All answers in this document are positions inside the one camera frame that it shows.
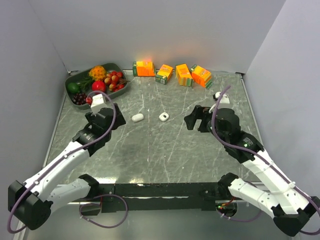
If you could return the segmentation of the white oval earbud case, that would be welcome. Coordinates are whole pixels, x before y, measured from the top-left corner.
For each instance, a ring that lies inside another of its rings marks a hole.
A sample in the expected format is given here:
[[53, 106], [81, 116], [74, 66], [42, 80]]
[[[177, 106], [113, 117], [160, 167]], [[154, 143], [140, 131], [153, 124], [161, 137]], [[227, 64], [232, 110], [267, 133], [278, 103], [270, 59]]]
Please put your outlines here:
[[137, 122], [140, 122], [144, 119], [144, 115], [142, 113], [137, 113], [135, 115], [132, 116], [131, 120], [134, 122], [134, 123], [137, 123]]

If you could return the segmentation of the white square charging case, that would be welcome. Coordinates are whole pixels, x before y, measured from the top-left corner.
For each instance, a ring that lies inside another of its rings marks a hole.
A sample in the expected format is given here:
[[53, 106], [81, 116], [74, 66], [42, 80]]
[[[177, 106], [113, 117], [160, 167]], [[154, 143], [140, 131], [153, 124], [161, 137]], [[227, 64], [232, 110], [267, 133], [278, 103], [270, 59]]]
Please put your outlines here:
[[169, 114], [167, 113], [167, 112], [163, 112], [163, 113], [161, 113], [160, 115], [159, 115], [159, 120], [161, 121], [161, 122], [166, 122], [168, 119], [169, 119]]

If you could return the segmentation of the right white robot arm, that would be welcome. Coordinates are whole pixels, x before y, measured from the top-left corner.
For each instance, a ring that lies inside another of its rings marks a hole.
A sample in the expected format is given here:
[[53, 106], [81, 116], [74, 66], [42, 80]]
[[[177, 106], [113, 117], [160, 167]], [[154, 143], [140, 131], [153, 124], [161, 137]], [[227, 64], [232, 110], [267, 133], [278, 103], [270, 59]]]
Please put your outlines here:
[[269, 156], [263, 145], [243, 131], [239, 117], [230, 108], [211, 110], [196, 105], [184, 117], [188, 130], [200, 120], [198, 131], [211, 133], [223, 144], [225, 151], [249, 169], [268, 191], [263, 191], [229, 172], [218, 182], [218, 193], [223, 199], [240, 198], [268, 214], [286, 235], [302, 232], [313, 214], [320, 210], [320, 200], [308, 196], [296, 187]]

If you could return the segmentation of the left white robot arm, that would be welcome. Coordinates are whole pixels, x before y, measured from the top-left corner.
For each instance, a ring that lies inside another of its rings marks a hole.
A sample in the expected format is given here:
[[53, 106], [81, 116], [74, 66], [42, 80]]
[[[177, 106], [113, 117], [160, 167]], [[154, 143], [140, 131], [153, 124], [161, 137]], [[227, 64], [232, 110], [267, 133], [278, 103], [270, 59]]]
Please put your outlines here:
[[99, 182], [88, 174], [63, 187], [59, 182], [82, 162], [92, 157], [110, 141], [112, 131], [126, 124], [116, 103], [110, 108], [99, 104], [98, 111], [85, 114], [85, 127], [68, 143], [67, 147], [46, 167], [23, 183], [14, 181], [8, 187], [7, 230], [16, 217], [25, 228], [36, 230], [42, 226], [57, 209], [78, 199], [95, 200], [99, 195]]

